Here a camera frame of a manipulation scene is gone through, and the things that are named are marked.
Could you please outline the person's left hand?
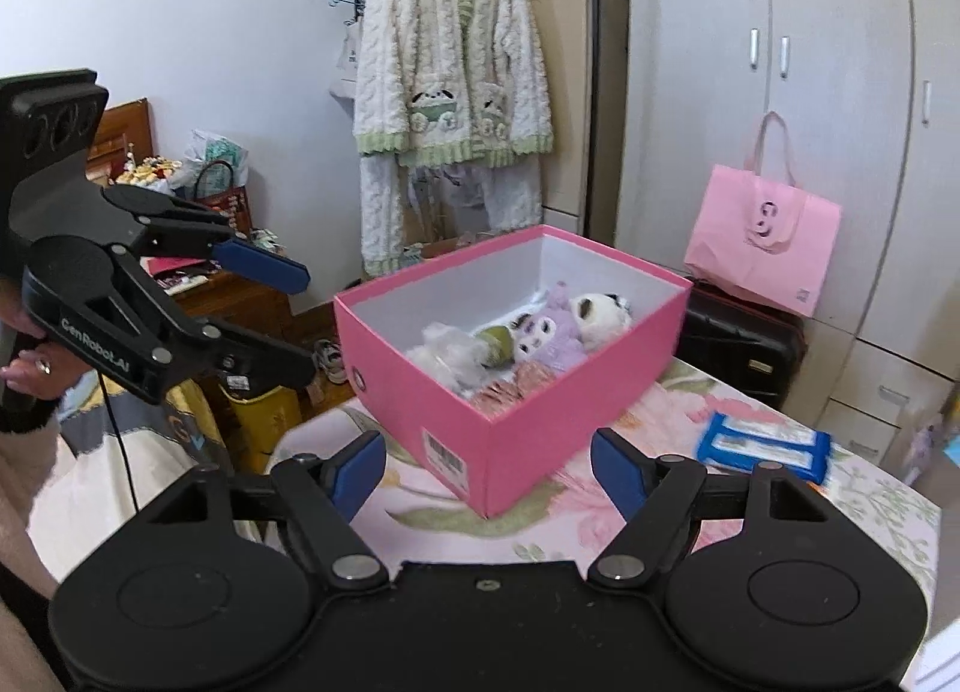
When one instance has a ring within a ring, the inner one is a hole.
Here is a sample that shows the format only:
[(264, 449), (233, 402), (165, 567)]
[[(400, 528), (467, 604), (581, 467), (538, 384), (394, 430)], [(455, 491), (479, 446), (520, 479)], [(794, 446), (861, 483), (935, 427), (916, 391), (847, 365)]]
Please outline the person's left hand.
[[(2, 321), (32, 338), (46, 338), (21, 304), (20, 291), (8, 279), (2, 279)], [(36, 399), (59, 399), (87, 371), (88, 364), (62, 344), (43, 341), (32, 350), (18, 351), (3, 367), (2, 378), (16, 393)]]

